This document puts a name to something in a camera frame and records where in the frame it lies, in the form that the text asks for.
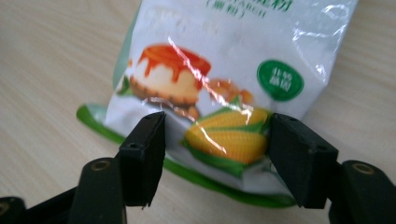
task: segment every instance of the cake illustration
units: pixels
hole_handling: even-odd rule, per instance
[[[197,119],[198,94],[210,63],[190,50],[161,44],[145,48],[130,77],[134,95],[150,103],[166,103],[179,115]]]

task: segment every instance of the plastic bag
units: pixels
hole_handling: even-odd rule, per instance
[[[277,112],[300,119],[315,102],[356,4],[143,0],[108,108],[84,109],[99,114],[94,119],[106,136],[121,137],[164,110],[165,167],[246,203],[291,205],[265,157],[269,118]]]

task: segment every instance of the wooden table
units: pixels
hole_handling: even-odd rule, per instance
[[[67,189],[82,166],[118,145],[76,119],[106,105],[138,0],[0,1],[0,197],[33,206]],[[328,88],[304,122],[339,161],[367,161],[396,182],[396,2],[360,0]],[[163,171],[150,208],[132,223],[329,223],[327,210],[236,202]]]

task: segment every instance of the green circle logo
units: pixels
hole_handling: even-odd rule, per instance
[[[291,100],[304,88],[304,80],[296,70],[276,60],[261,63],[257,79],[262,88],[277,101]]]

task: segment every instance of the food package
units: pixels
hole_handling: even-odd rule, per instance
[[[265,156],[269,120],[275,112],[301,119],[315,102],[356,5],[143,0],[121,49],[108,107],[102,113],[86,108],[119,136],[163,110],[165,167],[239,201],[292,204]]]

